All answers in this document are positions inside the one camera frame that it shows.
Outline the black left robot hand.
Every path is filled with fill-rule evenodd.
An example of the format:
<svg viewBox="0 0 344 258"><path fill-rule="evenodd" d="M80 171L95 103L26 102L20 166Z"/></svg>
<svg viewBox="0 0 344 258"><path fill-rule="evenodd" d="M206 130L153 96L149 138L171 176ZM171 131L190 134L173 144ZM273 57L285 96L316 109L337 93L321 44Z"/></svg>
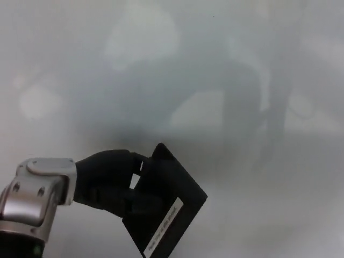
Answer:
<svg viewBox="0 0 344 258"><path fill-rule="evenodd" d="M128 150L105 150L76 162L74 201L120 218L153 213L154 197L130 188L132 176L140 175L146 160Z"/></svg>

